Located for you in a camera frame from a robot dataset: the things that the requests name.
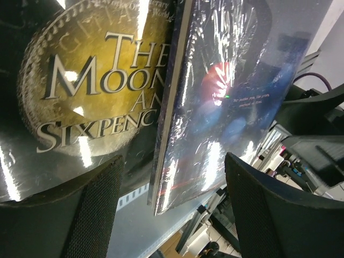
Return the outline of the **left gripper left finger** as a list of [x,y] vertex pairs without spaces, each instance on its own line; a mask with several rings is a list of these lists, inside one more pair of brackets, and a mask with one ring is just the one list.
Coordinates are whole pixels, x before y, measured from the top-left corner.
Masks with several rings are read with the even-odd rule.
[[123,173],[117,155],[54,188],[1,203],[1,257],[106,257]]

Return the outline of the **dark purple planets book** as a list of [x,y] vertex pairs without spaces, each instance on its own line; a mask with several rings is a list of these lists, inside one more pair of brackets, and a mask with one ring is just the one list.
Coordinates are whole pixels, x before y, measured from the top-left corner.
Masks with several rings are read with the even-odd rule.
[[155,215],[251,163],[330,1],[178,1],[148,202]]

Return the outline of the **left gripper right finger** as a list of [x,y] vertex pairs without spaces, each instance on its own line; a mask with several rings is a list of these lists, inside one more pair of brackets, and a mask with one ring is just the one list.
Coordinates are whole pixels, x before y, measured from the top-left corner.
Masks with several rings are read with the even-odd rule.
[[242,257],[343,257],[343,202],[298,190],[225,156]]

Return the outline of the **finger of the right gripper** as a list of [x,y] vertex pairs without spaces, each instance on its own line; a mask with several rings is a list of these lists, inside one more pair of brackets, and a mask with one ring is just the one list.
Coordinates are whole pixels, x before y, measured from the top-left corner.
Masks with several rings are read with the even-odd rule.
[[284,101],[279,109],[279,124],[291,134],[310,134],[324,115],[343,102],[343,85],[324,94]]

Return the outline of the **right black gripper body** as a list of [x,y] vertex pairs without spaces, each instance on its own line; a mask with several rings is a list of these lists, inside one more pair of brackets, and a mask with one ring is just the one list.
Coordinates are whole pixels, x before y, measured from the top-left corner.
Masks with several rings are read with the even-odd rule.
[[331,189],[343,183],[343,136],[288,136],[282,145],[298,157],[322,185]]

